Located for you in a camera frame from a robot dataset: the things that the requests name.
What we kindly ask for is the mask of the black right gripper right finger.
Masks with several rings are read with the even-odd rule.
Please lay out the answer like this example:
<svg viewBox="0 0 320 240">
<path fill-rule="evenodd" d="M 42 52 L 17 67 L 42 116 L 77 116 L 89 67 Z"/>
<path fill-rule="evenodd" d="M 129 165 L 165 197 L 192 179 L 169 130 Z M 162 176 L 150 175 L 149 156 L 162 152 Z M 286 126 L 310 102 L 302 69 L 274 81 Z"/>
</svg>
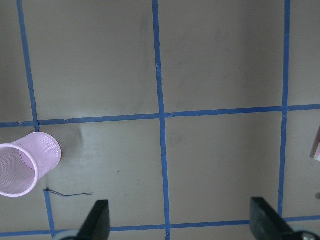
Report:
<svg viewBox="0 0 320 240">
<path fill-rule="evenodd" d="M 263 197 L 250 199 L 250 230 L 256 240 L 296 240 L 294 230 Z"/>
</svg>

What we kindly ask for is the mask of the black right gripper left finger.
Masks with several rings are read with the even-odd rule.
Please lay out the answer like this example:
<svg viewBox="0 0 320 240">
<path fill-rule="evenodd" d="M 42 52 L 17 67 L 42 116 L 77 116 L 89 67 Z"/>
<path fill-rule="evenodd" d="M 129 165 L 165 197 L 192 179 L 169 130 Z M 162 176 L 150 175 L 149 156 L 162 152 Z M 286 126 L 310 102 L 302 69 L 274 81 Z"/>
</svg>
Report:
<svg viewBox="0 0 320 240">
<path fill-rule="evenodd" d="M 78 232 L 80 240 L 107 240 L 111 231 L 108 200 L 97 200 Z"/>
</svg>

